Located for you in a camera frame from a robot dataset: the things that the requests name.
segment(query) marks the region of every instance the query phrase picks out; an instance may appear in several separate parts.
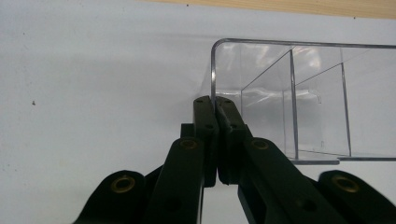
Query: white table surface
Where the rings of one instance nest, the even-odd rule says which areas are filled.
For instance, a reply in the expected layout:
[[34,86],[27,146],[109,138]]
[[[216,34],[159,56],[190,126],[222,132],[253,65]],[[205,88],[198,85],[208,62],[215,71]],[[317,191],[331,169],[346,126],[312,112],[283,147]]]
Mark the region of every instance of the white table surface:
[[[118,170],[161,165],[224,37],[396,45],[396,21],[133,1],[0,3],[0,223],[71,223]],[[396,203],[396,162],[346,170]],[[248,223],[236,187],[203,223]]]

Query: rivet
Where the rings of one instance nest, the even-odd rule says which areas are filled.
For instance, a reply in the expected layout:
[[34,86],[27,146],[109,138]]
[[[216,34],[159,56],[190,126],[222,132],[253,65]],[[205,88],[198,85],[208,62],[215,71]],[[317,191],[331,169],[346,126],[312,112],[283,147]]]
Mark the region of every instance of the rivet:
[[134,188],[134,178],[128,175],[123,175],[111,183],[111,190],[115,193],[125,193]]
[[269,147],[268,144],[262,140],[253,140],[251,141],[251,145],[257,149],[267,149]]
[[359,185],[355,181],[353,181],[349,178],[346,178],[342,175],[333,176],[332,182],[339,189],[342,189],[343,191],[346,191],[349,193],[356,193],[360,190]]
[[198,147],[198,144],[193,140],[183,140],[180,142],[180,146],[186,149],[195,149]]

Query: clear plastic compartment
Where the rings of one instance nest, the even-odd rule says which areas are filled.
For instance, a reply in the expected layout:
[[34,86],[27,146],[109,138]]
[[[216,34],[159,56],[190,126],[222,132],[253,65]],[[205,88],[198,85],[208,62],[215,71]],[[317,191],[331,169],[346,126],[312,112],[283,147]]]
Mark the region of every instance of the clear plastic compartment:
[[396,160],[396,46],[222,39],[211,95],[295,163]]

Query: clamp jaw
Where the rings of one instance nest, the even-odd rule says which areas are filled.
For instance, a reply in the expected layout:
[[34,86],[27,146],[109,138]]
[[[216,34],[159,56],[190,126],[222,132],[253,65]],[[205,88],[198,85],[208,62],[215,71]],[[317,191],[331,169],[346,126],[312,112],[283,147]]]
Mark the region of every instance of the clamp jaw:
[[75,223],[201,223],[204,188],[238,185],[249,223],[396,223],[396,207],[358,177],[311,180],[269,140],[252,136],[234,103],[193,102],[163,166],[119,171],[91,195]]

